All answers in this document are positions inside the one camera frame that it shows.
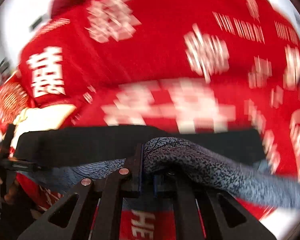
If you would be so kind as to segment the person's left hand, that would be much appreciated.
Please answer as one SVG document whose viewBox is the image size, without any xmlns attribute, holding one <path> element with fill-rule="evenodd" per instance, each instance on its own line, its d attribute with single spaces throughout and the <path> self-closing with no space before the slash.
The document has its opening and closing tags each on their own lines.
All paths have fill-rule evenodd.
<svg viewBox="0 0 300 240">
<path fill-rule="evenodd" d="M 0 190 L 6 190 L 6 184 L 4 181 L 0 178 Z M 18 181 L 15 179 L 13 183 L 10 185 L 10 188 L 6 192 L 6 194 L 2 197 L 2 191 L 0 191 L 0 202 L 1 203 L 6 203 L 8 205 L 12 205 L 16 202 L 17 196 L 20 190 L 20 184 Z"/>
</svg>

